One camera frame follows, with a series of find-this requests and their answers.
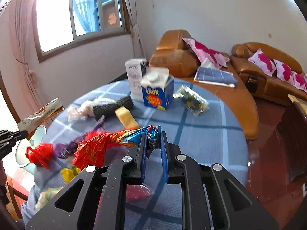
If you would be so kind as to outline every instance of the blue checkered tablecloth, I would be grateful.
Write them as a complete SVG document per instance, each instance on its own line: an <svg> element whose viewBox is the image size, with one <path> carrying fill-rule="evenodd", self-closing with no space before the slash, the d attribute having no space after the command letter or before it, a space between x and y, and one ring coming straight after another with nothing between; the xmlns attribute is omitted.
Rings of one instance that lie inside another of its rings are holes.
<svg viewBox="0 0 307 230"><path fill-rule="evenodd" d="M135 101L131 114L140 127L161 125L166 131L167 140L180 146L181 152L194 158L199 164L211 166L220 163L245 185L247 177L248 149L242 128L225 103L209 91L185 81L175 79L174 90L187 85L193 91L209 101L210 110L195 117L180 102L174 100L166 112L145 107ZM85 94L74 101L71 106L78 107L86 100L107 97L119 100L130 94L128 81L111 83ZM95 119L80 119L69 123L67 111L63 111L49 127L43 142L68 143L77 136L91 130ZM106 120L105 130L121 130L122 124L116 117ZM110 149L106 159L110 161L125 155L127 149ZM55 159L50 162L50 170L36 167L35 185L30 191L29 199L22 205L25 223L35 214L35 204L41 191L48 187L65 186L59 171L69 165L70 159ZM125 229L182 229L182 193L181 185L167 185L162 176L160 150L155 150L147 160L145 184L154 189L155 194L148 200L136 204L127 203Z"/></svg>

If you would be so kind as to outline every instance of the blue gripper pad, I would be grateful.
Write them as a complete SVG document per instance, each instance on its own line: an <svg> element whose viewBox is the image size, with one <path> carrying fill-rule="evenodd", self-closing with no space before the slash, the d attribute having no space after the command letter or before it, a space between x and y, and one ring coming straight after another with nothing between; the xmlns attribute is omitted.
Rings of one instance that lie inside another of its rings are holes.
<svg viewBox="0 0 307 230"><path fill-rule="evenodd" d="M145 146L143 147L143 153L142 153L142 163L141 163L141 180L142 183L145 181L145 174L146 174L146 160L147 160L147 140L145 140Z"/></svg>
<svg viewBox="0 0 307 230"><path fill-rule="evenodd" d="M168 182L168 164L167 164L167 156L165 149L165 141L164 134L161 134L161 160L162 160L162 172L165 182Z"/></svg>

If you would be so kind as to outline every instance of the colorful candy wrapper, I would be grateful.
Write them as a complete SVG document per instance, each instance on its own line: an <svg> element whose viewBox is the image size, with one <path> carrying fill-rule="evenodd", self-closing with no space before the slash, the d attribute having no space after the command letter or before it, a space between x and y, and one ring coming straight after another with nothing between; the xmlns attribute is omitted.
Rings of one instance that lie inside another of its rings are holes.
<svg viewBox="0 0 307 230"><path fill-rule="evenodd" d="M91 140L83 141L78 144L78 150L75 152L73 164L79 169L84 169L87 165L102 167L105 152L107 149L126 145L129 147L139 145L142 134L147 134L148 149L147 157L154 149L160 148L161 126L148 126L138 130L125 130L117 133L102 133Z"/></svg>
<svg viewBox="0 0 307 230"><path fill-rule="evenodd" d="M186 85L179 87L174 93L174 99L178 99L183 103L195 116L199 116L204 111L209 110L209 102Z"/></svg>

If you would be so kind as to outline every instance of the wooden chair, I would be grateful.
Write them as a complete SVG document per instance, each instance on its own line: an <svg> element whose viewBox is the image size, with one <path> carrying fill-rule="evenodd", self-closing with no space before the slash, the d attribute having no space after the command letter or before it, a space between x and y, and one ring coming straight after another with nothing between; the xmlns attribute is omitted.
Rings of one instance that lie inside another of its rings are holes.
<svg viewBox="0 0 307 230"><path fill-rule="evenodd" d="M23 200L28 200L28 197L23 193L19 192L13 187L13 182L10 177L7 177L6 183L7 197L10 201L9 204L4 206L0 200L0 222L3 229L12 229L12 230L23 230L24 226L17 223L18 220L22 219L20 212L20 203L16 199L19 197Z"/></svg>
<svg viewBox="0 0 307 230"><path fill-rule="evenodd" d="M22 215L20 212L20 203L16 199L16 196L27 201L28 197L23 193L19 192L13 187L13 182L10 177L7 178L7 197L10 200L10 203L6 206L7 210L9 211L10 215L13 217L14 220L22 219Z"/></svg>

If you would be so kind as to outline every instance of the carton cap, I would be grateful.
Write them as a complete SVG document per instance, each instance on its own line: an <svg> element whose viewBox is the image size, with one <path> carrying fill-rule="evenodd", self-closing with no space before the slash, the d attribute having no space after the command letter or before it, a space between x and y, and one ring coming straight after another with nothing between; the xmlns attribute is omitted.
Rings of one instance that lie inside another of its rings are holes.
<svg viewBox="0 0 307 230"><path fill-rule="evenodd" d="M159 74L157 72L151 72L147 75L148 81L150 83L156 82L159 80Z"/></svg>

